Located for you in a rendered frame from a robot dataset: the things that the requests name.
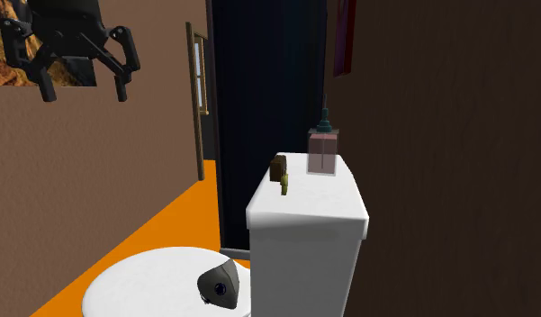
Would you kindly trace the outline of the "white toilet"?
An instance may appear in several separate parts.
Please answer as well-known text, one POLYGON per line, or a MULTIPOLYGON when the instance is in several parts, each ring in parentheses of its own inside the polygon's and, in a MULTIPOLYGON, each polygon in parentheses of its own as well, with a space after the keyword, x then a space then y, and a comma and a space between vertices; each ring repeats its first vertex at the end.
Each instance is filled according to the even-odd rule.
POLYGON ((369 215, 347 163, 311 173, 286 156, 289 189, 264 176, 246 209, 250 266, 196 247, 152 249, 108 267, 86 289, 83 317, 343 317, 369 215), (201 274, 225 262, 239 275, 234 309, 205 303, 201 274))

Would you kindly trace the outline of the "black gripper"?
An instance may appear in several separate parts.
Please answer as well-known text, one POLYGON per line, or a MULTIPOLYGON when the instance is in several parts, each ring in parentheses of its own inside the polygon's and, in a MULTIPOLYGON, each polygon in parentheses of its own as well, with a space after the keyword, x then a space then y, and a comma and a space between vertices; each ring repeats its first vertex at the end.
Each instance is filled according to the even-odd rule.
POLYGON ((125 26, 106 29, 98 0, 28 0, 32 26, 12 18, 0 18, 0 32, 8 66, 21 69, 35 83, 44 102, 57 100, 49 67, 55 55, 87 56, 98 59, 113 72, 119 102, 127 100, 126 85, 131 74, 140 70, 140 60, 131 34, 125 26), (29 60, 26 39, 35 34, 42 41, 35 57, 29 60), (104 46, 112 39, 122 46, 122 64, 104 46))

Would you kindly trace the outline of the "brown wooden window frame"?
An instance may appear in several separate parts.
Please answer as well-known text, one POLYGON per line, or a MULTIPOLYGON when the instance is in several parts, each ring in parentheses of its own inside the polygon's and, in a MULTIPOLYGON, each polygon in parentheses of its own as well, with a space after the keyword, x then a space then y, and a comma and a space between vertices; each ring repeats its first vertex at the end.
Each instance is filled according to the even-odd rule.
POLYGON ((191 98, 193 107, 194 142, 199 181, 205 179, 203 158, 203 130, 201 117, 207 110, 207 89, 204 42, 206 38, 194 30, 190 22, 185 23, 191 98))

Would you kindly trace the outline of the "brown and green small object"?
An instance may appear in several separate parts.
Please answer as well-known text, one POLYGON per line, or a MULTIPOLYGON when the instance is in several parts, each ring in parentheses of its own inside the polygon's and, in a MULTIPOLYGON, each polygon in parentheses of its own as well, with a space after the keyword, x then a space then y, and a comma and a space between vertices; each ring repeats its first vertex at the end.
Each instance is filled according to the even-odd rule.
POLYGON ((278 182, 281 187, 281 195, 287 195, 289 178, 287 174, 287 160, 285 155, 276 155, 270 162, 269 180, 278 182))

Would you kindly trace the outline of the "pink soap dispenser bottle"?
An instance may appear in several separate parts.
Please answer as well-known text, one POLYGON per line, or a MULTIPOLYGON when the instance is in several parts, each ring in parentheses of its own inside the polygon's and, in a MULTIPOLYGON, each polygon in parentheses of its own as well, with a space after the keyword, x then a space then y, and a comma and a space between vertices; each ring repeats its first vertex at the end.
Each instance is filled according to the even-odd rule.
POLYGON ((320 121, 315 128, 308 131, 308 174, 336 175, 339 129, 332 127, 327 101, 327 95, 324 94, 320 121))

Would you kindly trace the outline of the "orange rock wall picture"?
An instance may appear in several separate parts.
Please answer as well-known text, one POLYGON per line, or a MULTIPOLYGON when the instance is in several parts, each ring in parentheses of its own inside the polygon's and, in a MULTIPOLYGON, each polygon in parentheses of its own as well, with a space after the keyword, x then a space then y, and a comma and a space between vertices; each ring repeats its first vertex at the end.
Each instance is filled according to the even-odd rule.
MULTIPOLYGON (((0 0, 0 18, 12 18, 31 23, 32 12, 28 0, 0 0)), ((48 69, 55 86, 96 86, 93 62, 89 59, 56 59, 48 69)), ((0 32, 0 86, 34 86, 24 71, 6 63, 0 32)))

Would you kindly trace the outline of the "red and purple wall picture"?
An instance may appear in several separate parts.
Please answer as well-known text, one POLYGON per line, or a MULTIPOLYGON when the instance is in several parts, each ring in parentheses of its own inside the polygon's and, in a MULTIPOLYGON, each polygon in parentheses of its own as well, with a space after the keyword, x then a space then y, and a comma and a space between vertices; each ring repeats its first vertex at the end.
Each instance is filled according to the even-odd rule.
POLYGON ((338 0, 333 76, 351 72, 357 0, 338 0))

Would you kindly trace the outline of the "dark blue shower curtain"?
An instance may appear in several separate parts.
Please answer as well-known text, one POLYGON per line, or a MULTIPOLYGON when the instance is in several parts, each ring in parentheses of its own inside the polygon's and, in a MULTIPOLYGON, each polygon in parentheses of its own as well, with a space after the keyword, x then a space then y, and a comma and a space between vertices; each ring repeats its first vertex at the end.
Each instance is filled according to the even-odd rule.
POLYGON ((320 119, 327 0, 207 0, 220 252, 249 258, 246 208, 320 119))

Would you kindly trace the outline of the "grey rounded device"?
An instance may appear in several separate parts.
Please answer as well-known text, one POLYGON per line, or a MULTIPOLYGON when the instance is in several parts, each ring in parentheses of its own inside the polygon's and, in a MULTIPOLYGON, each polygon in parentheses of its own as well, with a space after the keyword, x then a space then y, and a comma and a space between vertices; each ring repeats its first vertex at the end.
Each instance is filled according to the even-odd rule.
POLYGON ((239 300, 239 272, 233 259, 202 273, 197 288, 205 304, 234 310, 239 300))

